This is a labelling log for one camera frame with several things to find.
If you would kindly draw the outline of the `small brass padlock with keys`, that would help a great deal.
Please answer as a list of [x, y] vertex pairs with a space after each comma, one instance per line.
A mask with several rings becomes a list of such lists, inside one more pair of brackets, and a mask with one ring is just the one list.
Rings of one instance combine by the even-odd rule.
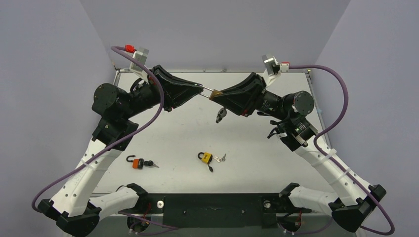
[[[198, 84], [198, 86], [200, 86], [201, 88], [203, 88], [204, 90], [210, 91], [211, 94], [210, 95], [205, 95], [203, 92], [200, 93], [201, 96], [208, 98], [209, 100], [213, 101], [213, 99], [215, 98], [215, 96], [221, 95], [222, 92], [215, 90], [215, 89], [210, 89], [208, 87], [203, 86], [202, 84]], [[223, 106], [221, 107], [221, 109], [218, 111], [215, 122], [216, 123], [220, 123], [227, 115], [227, 109]]]

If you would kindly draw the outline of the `yellow padlock with keys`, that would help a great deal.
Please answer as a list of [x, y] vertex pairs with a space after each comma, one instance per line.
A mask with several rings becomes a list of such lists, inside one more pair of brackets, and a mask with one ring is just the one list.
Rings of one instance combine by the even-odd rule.
[[197, 158], [207, 165], [210, 172], [213, 172], [213, 168], [210, 166], [211, 162], [224, 162], [226, 160], [226, 154], [224, 154], [222, 157], [218, 157], [208, 152], [199, 152], [197, 154]]

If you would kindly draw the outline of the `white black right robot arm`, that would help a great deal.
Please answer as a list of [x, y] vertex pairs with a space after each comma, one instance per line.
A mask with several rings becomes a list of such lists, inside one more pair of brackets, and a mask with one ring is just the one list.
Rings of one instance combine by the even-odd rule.
[[264, 78], [252, 73], [235, 86], [213, 91], [210, 100], [239, 116], [258, 112], [272, 117], [271, 135], [278, 136], [292, 152], [306, 160], [332, 188], [331, 192], [323, 192], [290, 183], [278, 198], [283, 210], [303, 208], [322, 212], [343, 229], [356, 232], [386, 190], [358, 177], [307, 120], [315, 105], [309, 92], [279, 96], [266, 87]]

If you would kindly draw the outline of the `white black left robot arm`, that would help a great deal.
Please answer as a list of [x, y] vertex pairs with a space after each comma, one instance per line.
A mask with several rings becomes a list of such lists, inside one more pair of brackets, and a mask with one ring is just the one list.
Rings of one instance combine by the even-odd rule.
[[147, 192], [134, 183], [96, 198], [92, 193], [138, 129], [132, 117], [155, 105], [169, 112], [203, 92], [198, 83], [175, 77], [159, 65], [151, 72], [156, 81], [151, 77], [138, 79], [129, 91], [110, 83], [97, 87], [92, 110], [101, 119], [84, 156], [60, 191], [38, 204], [38, 210], [54, 220], [63, 232], [85, 237], [110, 215], [128, 209], [134, 212], [146, 209]]

